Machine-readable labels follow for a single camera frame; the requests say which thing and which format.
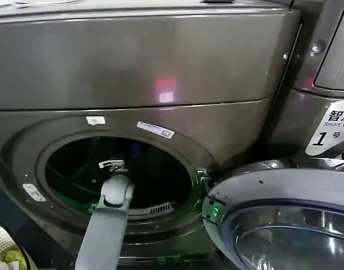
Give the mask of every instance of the white basket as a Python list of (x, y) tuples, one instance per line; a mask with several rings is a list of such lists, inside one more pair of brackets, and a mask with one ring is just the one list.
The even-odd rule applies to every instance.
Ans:
[(14, 240), (8, 232), (0, 226), (0, 255), (14, 248), (16, 248)]
[[(3, 227), (0, 226), (0, 255), (11, 249), (20, 250), (16, 242), (10, 236), (10, 234)], [(32, 261), (31, 257), (27, 254), (27, 252), (23, 250), (22, 254), (25, 256), (26, 262), (29, 262), (30, 270), (37, 270), (37, 266), (34, 264), (34, 262)]]

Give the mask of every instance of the sticker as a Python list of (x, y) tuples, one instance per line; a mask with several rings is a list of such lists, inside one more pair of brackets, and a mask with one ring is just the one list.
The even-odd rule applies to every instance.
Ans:
[(316, 156), (344, 141), (344, 100), (330, 105), (306, 147), (306, 154)]
[(137, 127), (142, 128), (146, 131), (152, 132), (154, 134), (157, 134), (159, 136), (165, 137), (167, 139), (171, 139), (174, 134), (174, 131), (172, 130), (159, 127), (158, 125), (152, 125), (145, 122), (141, 122), (141, 121), (137, 123)]
[(24, 190), (34, 199), (35, 201), (42, 202), (46, 201), (46, 198), (38, 191), (38, 189), (33, 184), (23, 184)]
[(90, 125), (104, 125), (106, 119), (103, 116), (86, 116), (87, 123)]

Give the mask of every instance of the robotic arm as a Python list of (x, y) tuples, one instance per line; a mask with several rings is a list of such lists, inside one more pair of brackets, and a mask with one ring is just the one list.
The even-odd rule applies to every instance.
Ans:
[(117, 268), (134, 185), (121, 174), (103, 183), (101, 197), (88, 223), (76, 270)]

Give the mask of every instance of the open washer door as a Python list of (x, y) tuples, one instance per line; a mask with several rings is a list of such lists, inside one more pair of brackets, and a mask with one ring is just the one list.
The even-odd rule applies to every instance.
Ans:
[(243, 270), (344, 269), (344, 160), (248, 165), (209, 191), (202, 215)]

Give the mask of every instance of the gray washing machine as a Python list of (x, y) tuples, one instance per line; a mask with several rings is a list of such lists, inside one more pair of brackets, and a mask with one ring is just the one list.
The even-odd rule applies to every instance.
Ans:
[[(123, 161), (135, 194), (120, 264), (221, 252), (242, 269), (296, 269), (315, 249), (307, 269), (344, 266), (344, 160), (289, 158), (329, 132), (318, 125), (344, 93), (311, 73), (298, 86), (333, 51), (344, 1), (67, 2), (0, 6), (0, 187), (46, 232), (77, 254)], [(320, 21), (298, 31), (310, 6)], [(230, 172), (257, 155), (288, 159)]]
[(120, 264), (213, 257), (207, 174), (258, 139), (299, 19), (264, 1), (0, 6), (0, 188), (77, 254), (121, 160)]

